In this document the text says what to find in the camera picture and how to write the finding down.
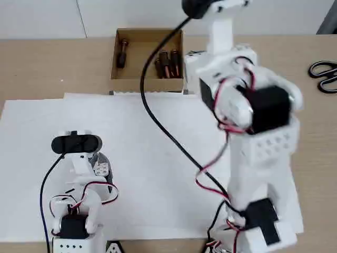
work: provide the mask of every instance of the mounting hole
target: mounting hole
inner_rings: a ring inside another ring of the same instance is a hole
[[[219,77],[220,75],[221,75],[221,73],[220,73],[220,72],[217,72],[216,74],[213,75],[213,78],[217,78],[217,77]]]

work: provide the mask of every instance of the red wire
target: red wire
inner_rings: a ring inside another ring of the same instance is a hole
[[[233,245],[233,253],[236,253],[236,245],[237,245],[237,238],[239,237],[240,230],[236,232],[235,238],[234,238],[234,245]]]
[[[87,189],[90,185],[92,185],[92,184],[102,184],[102,185],[105,185],[105,186],[111,186],[111,187],[116,188],[117,191],[118,191],[118,188],[117,188],[113,183],[108,183],[108,182],[98,182],[98,181],[93,181],[93,182],[87,183],[87,184],[85,185],[85,187],[84,187],[84,190],[83,190],[83,193],[82,193],[82,197],[81,197],[80,202],[79,202],[78,204],[72,206],[72,209],[75,209],[75,208],[79,207],[79,206],[82,204],[83,198],[84,198],[84,196],[85,196],[85,191],[86,191],[86,189]],[[118,195],[117,195],[114,199],[112,199],[112,200],[103,202],[102,205],[106,205],[106,204],[112,203],[112,202],[114,202],[117,198],[118,198]]]
[[[225,84],[225,82],[229,79],[230,77],[227,77],[227,78],[224,78],[221,82],[220,82],[220,85],[219,87],[217,88],[216,90],[216,93],[215,93],[215,97],[214,97],[214,103],[213,103],[213,112],[214,112],[214,116],[216,118],[216,120],[218,121],[218,128],[220,130],[224,130],[224,131],[227,131],[227,132],[231,132],[231,133],[244,133],[245,130],[241,130],[241,129],[237,129],[235,128],[234,125],[230,125],[226,122],[224,122],[223,120],[219,119],[219,117],[216,115],[215,113],[215,108],[216,108],[216,105],[218,103],[218,100],[219,100],[219,94],[220,94],[220,91],[222,89],[222,86]]]
[[[234,237],[234,244],[233,244],[233,253],[236,253],[236,245],[237,245],[237,239],[239,237],[239,234],[241,233],[242,229],[237,228],[234,224],[232,224],[229,220],[226,220],[227,225],[236,231],[235,237]]]
[[[208,190],[208,191],[210,191],[210,192],[214,192],[214,193],[217,193],[217,194],[220,194],[221,196],[223,196],[223,197],[225,197],[225,198],[227,198],[227,199],[229,200],[230,198],[229,198],[229,196],[228,196],[227,194],[224,194],[222,191],[218,191],[218,190],[216,190],[216,189],[214,189],[214,188],[210,188],[210,187],[204,186],[204,185],[202,185],[202,184],[198,181],[198,177],[199,177],[201,174],[205,173],[206,170],[207,170],[209,167],[215,165],[215,164],[219,161],[219,159],[220,159],[220,158],[222,157],[222,155],[223,155],[223,152],[224,152],[224,151],[226,150],[226,148],[227,148],[228,141],[229,141],[229,135],[228,135],[228,133],[226,133],[226,144],[225,144],[226,146],[223,148],[223,150],[220,151],[220,153],[219,153],[219,154],[218,154],[212,161],[210,161],[208,164],[206,164],[206,165],[203,167],[203,169],[202,169],[201,171],[199,171],[199,172],[196,174],[196,176],[195,176],[195,183],[196,183],[199,187],[201,187],[202,189]]]

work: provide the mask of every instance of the black plastic part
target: black plastic part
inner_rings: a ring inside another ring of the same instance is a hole
[[[249,101],[253,110],[253,123],[248,134],[257,134],[289,124],[291,102],[284,89],[273,85],[252,91],[236,87]]]
[[[122,253],[125,253],[125,251],[124,251],[124,249],[123,249],[122,244],[121,244],[120,241],[109,241],[109,242],[106,244],[106,251],[107,251],[107,249],[109,249],[109,247],[110,247],[111,244],[117,244],[118,247],[119,247],[119,249],[120,249],[120,251],[121,251]]]
[[[244,230],[260,227],[267,245],[280,242],[280,237],[275,228],[278,221],[277,214],[270,199],[252,202],[245,210],[246,226]]]
[[[163,70],[163,67],[162,67],[162,65],[160,63],[160,60],[156,60],[154,64],[156,66],[158,78],[162,79],[164,77],[164,70]]]
[[[218,1],[220,0],[183,0],[182,7],[188,17],[199,20],[206,14],[210,5]]]
[[[126,62],[126,53],[120,52],[117,57],[117,67],[119,69],[123,69],[125,67]]]
[[[58,236],[62,239],[85,239],[89,234],[85,229],[88,215],[66,215],[61,221],[61,231]]]
[[[214,99],[212,97],[211,88],[200,79],[200,92],[201,92],[201,99],[206,104],[206,106],[211,110],[214,111]]]
[[[59,136],[52,142],[52,149],[57,154],[63,154],[64,152],[93,153],[98,152],[101,148],[101,138],[91,134]]]

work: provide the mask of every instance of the white wall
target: white wall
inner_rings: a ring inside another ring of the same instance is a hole
[[[118,27],[173,27],[181,0],[78,0],[89,37]],[[235,20],[236,34],[315,34],[334,0],[254,0]],[[187,34],[205,34],[193,21]],[[0,0],[0,38],[85,37],[76,0]]]
[[[74,0],[0,0],[0,38],[84,38]]]

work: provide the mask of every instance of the black scissors handle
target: black scissors handle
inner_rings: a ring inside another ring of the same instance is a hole
[[[319,66],[328,66],[331,69],[329,70],[325,70],[322,72],[315,72],[315,68],[319,67]],[[319,61],[316,62],[314,64],[312,64],[309,68],[309,76],[311,78],[320,78],[320,77],[331,77],[335,74],[337,74],[337,62],[331,62],[331,61]]]
[[[315,69],[319,66],[328,66],[331,69],[322,72],[315,72]],[[308,74],[311,78],[327,77],[325,80],[318,84],[318,89],[327,94],[337,93],[337,89],[327,89],[324,86],[328,83],[337,81],[337,63],[331,61],[319,61],[312,64],[308,70]]]

